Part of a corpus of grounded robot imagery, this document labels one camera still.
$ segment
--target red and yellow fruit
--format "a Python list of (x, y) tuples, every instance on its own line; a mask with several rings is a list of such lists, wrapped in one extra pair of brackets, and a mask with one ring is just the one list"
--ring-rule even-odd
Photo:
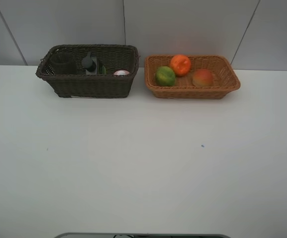
[(193, 85), (196, 87), (210, 87), (214, 85), (214, 77), (211, 71), (202, 68), (193, 73)]
[(176, 76), (185, 76), (191, 69), (191, 60), (187, 56), (176, 55), (171, 59), (170, 68), (173, 69)]

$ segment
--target orange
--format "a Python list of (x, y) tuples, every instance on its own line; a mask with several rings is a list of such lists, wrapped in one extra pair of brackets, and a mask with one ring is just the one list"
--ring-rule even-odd
[(171, 59), (170, 68), (176, 76), (185, 76), (191, 70), (191, 60), (187, 56), (176, 55)]

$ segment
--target white table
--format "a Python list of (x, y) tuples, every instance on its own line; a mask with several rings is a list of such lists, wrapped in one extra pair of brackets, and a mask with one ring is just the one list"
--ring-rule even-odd
[(155, 98), (143, 69), (126, 99), (63, 99), (35, 71), (0, 66), (0, 238), (287, 237), (287, 72), (206, 101)]

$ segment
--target green fruit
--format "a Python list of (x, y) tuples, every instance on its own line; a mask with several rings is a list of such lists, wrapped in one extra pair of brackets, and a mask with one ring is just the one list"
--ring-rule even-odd
[(155, 73), (155, 81), (159, 86), (174, 86), (175, 85), (175, 73), (167, 66), (162, 66), (157, 69)]

